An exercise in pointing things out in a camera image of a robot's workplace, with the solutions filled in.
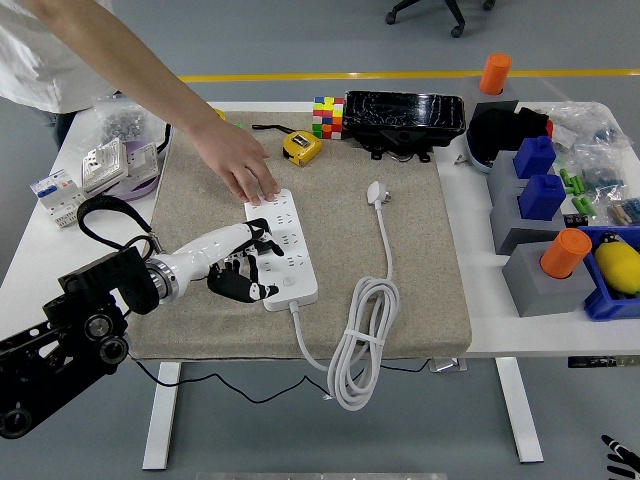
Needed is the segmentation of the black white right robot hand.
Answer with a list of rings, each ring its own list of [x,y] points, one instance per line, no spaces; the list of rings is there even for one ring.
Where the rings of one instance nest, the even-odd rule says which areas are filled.
[[[639,456],[608,435],[602,435],[601,440],[611,450],[606,467],[611,479],[638,479]]]

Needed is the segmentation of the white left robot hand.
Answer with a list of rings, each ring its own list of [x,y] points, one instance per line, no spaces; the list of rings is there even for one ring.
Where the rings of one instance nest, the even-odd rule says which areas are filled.
[[[157,259],[169,269],[171,300],[182,297],[191,282],[206,279],[212,292],[238,302],[254,303],[279,292],[277,286],[259,282],[257,256],[268,250],[279,257],[284,255],[267,220],[258,218],[204,234]]]

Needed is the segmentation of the person's hand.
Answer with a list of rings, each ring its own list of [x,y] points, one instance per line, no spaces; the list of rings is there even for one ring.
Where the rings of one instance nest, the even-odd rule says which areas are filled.
[[[219,117],[205,119],[187,132],[204,163],[243,203],[259,205],[280,192],[269,171],[269,154],[244,130]]]

